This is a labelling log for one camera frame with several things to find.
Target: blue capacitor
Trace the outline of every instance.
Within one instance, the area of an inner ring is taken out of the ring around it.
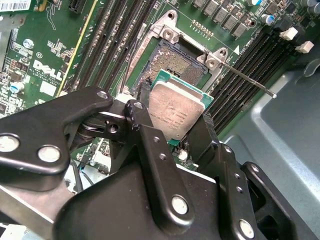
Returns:
[[[260,5],[262,2],[262,0],[247,0],[246,3],[249,5],[249,6],[258,6]]]
[[[263,14],[261,16],[261,22],[266,25],[271,25],[275,21],[275,17],[268,14]]]

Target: capacitor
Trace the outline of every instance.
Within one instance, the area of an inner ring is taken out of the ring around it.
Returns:
[[[317,0],[300,0],[300,5],[303,7],[313,7],[317,4]]]
[[[261,2],[262,2],[262,0],[246,0],[246,3],[249,6],[258,6],[261,4]]]
[[[18,94],[23,89],[25,89],[25,85],[20,81],[11,83],[9,88],[10,92],[12,92],[13,94]]]
[[[318,2],[314,6],[308,7],[308,12],[311,13],[311,14],[314,14],[314,15],[320,14],[320,2]]]
[[[263,14],[261,16],[261,22],[266,25],[271,25],[275,21],[275,17],[268,14]]]

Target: green circuit board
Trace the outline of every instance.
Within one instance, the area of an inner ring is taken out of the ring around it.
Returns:
[[[132,5],[135,1],[122,1],[124,2],[123,12],[117,13],[116,20],[120,20],[122,13],[124,18],[130,10],[133,11]],[[175,10],[177,12],[176,27],[179,30],[212,52],[221,47],[227,48],[226,62],[233,65],[262,30],[264,24],[261,23],[261,16],[266,11],[271,11],[272,4],[277,6],[272,10],[275,23],[286,16],[295,26],[300,26],[305,31],[308,40],[312,41],[318,35],[316,28],[320,24],[319,16],[308,13],[306,7],[300,6],[299,0],[263,0],[259,6],[248,6],[244,0],[221,0],[217,3],[223,6],[225,1],[227,5],[224,7],[228,11],[228,16],[231,15],[233,9],[238,8],[237,21],[246,27],[244,33],[239,37],[232,34],[233,30],[224,27],[225,21],[216,23],[211,17],[204,14],[208,1],[204,1],[206,3],[201,7],[195,7],[193,0],[158,0],[148,12],[149,17],[143,21],[146,23],[146,28],[142,38],[146,36],[152,24],[167,11]],[[119,65],[120,56],[110,55],[105,67],[103,57],[106,55],[95,55],[100,53],[94,51],[88,53],[100,18],[106,13],[104,8],[109,6],[112,9],[111,7],[117,4],[117,1],[87,0],[83,10],[78,14],[70,11],[69,3],[70,0],[32,1],[33,11],[28,13],[24,24],[12,29],[7,49],[0,49],[0,52],[6,54],[0,72],[0,117],[11,115],[76,90],[77,87],[73,86],[75,86],[77,74],[82,78],[88,76],[87,84],[83,87],[91,85],[101,68],[103,71],[101,71],[98,85],[104,87],[112,75],[114,81],[108,90],[113,96],[117,94],[117,87],[124,76],[128,59],[124,58],[125,60]],[[40,5],[43,11],[35,9]],[[289,5],[292,8],[290,13],[287,10]],[[246,16],[246,19],[242,21],[241,16]],[[133,16],[132,20],[138,22],[140,19]],[[104,36],[107,36],[106,39],[111,40],[112,30],[111,28],[108,32],[103,32]],[[25,40],[31,41],[33,47],[28,49],[24,43]],[[137,83],[160,41],[159,38],[152,38],[146,46],[126,84],[129,89]],[[94,59],[100,58],[97,64],[91,66]],[[210,76],[210,73],[204,74],[196,86],[201,88]],[[23,88],[18,93],[12,93],[10,91],[12,83],[18,82],[23,83]],[[99,141],[97,139],[89,147],[78,150],[73,153],[72,157],[79,159],[86,155],[91,160],[93,155],[90,153],[90,148],[93,145],[97,146]],[[189,162],[180,160],[177,162],[189,169],[194,168]]]

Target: metal bracket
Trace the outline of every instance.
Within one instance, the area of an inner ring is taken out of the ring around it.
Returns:
[[[178,20],[178,14],[175,10],[167,11],[159,20],[157,20],[148,31],[147,35],[144,37],[142,44],[140,45],[139,49],[136,51],[135,56],[131,62],[128,76],[132,73],[133,69],[136,67],[139,59],[141,58],[142,54],[146,50],[150,40],[152,37],[155,38],[163,38],[170,42],[171,44],[176,44],[179,42],[179,38],[183,38],[191,45],[195,46],[197,49],[202,51],[204,55],[201,55],[197,58],[197,60],[206,65],[209,69],[209,73],[211,74],[211,78],[202,88],[202,91],[206,92],[210,86],[214,83],[217,79],[218,75],[222,71],[221,63],[224,63],[228,58],[228,49],[222,47],[215,52],[211,52],[205,46],[198,43],[192,37],[181,31],[179,28],[176,27]]]

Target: hole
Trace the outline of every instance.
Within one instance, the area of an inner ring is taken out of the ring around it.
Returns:
[[[227,54],[227,52],[226,52],[225,50],[221,50],[221,51],[220,51],[220,55],[221,55],[221,56],[225,56],[226,54]]]
[[[241,194],[244,192],[244,191],[242,190],[242,188],[239,187],[239,186],[236,187],[236,190],[237,190],[239,193],[241,193]]]
[[[257,226],[267,240],[279,239],[279,227],[275,219],[268,215],[257,222]]]
[[[119,127],[117,124],[111,124],[109,127],[108,127],[108,131],[109,133],[111,134],[115,134],[116,132],[118,132],[119,130]]]
[[[135,105],[138,109],[143,109],[144,107],[142,106],[142,104],[138,101],[136,101],[133,105]]]
[[[162,160],[162,161],[165,161],[167,159],[167,156],[163,153],[160,153],[159,155],[159,158]]]
[[[168,13],[168,18],[170,18],[171,20],[173,20],[175,18],[175,15],[173,15],[171,12]]]

